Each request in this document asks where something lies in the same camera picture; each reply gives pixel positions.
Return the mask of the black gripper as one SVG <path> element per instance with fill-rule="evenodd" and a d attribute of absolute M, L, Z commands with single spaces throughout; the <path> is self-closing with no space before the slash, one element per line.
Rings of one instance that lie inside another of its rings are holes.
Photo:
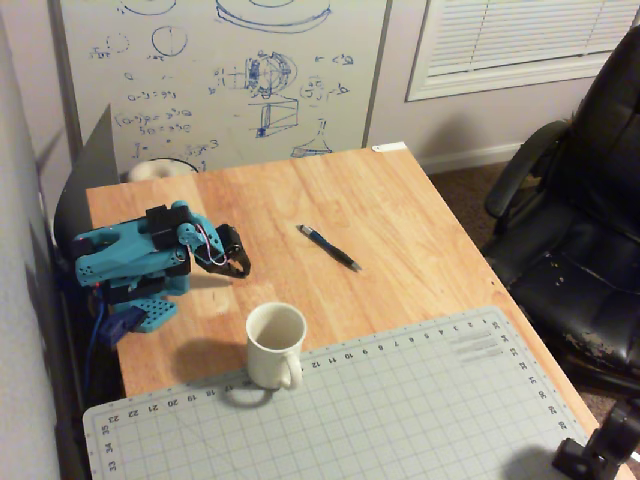
<path fill-rule="evenodd" d="M 236 229 L 221 224 L 204 229 L 205 243 L 196 248 L 195 262 L 210 274 L 243 279 L 249 276 L 251 261 Z"/>

